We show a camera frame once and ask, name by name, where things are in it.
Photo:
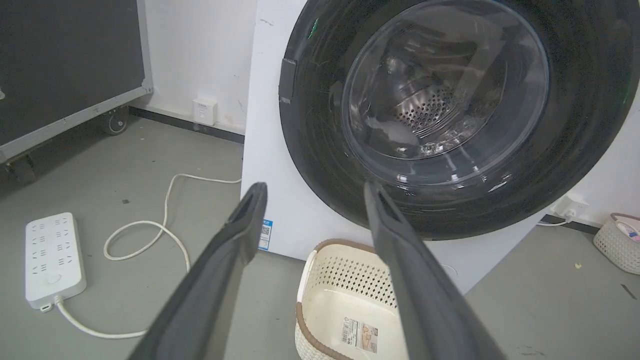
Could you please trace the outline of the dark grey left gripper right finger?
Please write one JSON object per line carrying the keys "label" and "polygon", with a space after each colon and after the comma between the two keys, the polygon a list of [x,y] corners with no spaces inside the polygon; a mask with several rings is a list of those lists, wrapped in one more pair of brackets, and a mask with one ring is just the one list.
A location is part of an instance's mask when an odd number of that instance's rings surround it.
{"label": "dark grey left gripper right finger", "polygon": [[390,271],[409,359],[505,359],[382,185],[366,182],[363,197],[375,253]]}

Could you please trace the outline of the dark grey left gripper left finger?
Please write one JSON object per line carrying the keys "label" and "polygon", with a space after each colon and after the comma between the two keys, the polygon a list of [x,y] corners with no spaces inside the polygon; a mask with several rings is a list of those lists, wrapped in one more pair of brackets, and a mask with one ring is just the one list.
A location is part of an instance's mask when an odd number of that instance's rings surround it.
{"label": "dark grey left gripper left finger", "polygon": [[259,250],[267,202],[267,184],[252,184],[131,352],[131,360],[224,358],[243,271]]}

